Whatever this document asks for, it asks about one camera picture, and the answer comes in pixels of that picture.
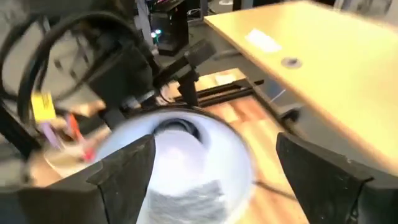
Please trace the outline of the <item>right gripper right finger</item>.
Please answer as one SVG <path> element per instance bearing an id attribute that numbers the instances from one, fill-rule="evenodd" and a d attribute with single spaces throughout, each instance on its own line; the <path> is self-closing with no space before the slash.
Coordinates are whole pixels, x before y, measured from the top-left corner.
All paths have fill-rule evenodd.
<path id="1" fill-rule="evenodd" d="M 397 224 L 396 176 L 289 133 L 276 151 L 310 223 Z"/>

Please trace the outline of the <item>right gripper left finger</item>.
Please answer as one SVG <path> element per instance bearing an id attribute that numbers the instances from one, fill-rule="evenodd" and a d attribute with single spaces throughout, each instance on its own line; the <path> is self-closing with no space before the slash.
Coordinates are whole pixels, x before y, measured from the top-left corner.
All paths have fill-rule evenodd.
<path id="1" fill-rule="evenodd" d="M 154 157 L 145 135 L 48 187 L 3 187 L 1 224 L 135 223 Z"/>

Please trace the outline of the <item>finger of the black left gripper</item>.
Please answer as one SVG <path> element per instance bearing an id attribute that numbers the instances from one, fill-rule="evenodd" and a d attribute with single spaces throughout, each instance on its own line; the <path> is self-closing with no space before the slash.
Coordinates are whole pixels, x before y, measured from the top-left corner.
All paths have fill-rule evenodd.
<path id="1" fill-rule="evenodd" d="M 195 82 L 199 79 L 199 74 L 196 71 L 189 71 L 178 79 L 180 84 L 178 91 L 186 104 L 191 106 L 198 106 L 197 91 Z"/>

